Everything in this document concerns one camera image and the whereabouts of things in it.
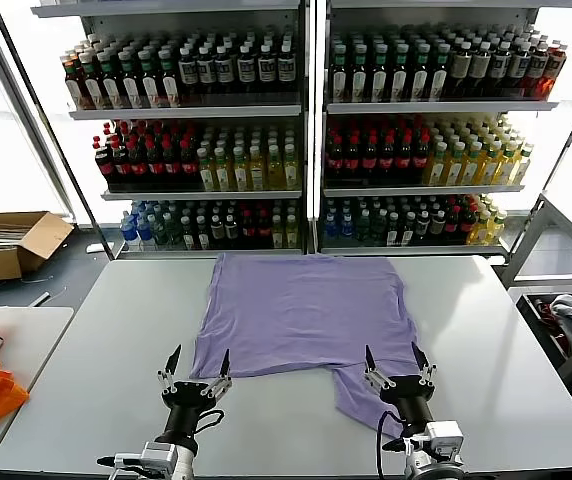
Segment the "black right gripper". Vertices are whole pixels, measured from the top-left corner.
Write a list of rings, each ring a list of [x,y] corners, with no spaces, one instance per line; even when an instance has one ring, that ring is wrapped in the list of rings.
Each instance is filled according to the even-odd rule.
[[[435,391],[432,376],[437,365],[429,362],[425,352],[415,342],[411,345],[420,377],[389,378],[377,367],[370,346],[365,346],[364,379],[375,393],[379,393],[384,403],[396,408],[403,425],[403,435],[423,433],[426,425],[433,421],[428,401]]]

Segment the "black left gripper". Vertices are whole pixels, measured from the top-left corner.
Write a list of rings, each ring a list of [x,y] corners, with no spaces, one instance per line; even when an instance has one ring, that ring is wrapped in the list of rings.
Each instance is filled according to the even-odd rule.
[[[169,409],[169,416],[161,439],[177,441],[192,438],[201,417],[216,406],[210,397],[223,397],[232,387],[230,376],[230,350],[223,357],[219,375],[210,383],[176,382],[174,374],[181,354],[181,345],[168,357],[165,367],[157,372],[162,387],[162,400]]]

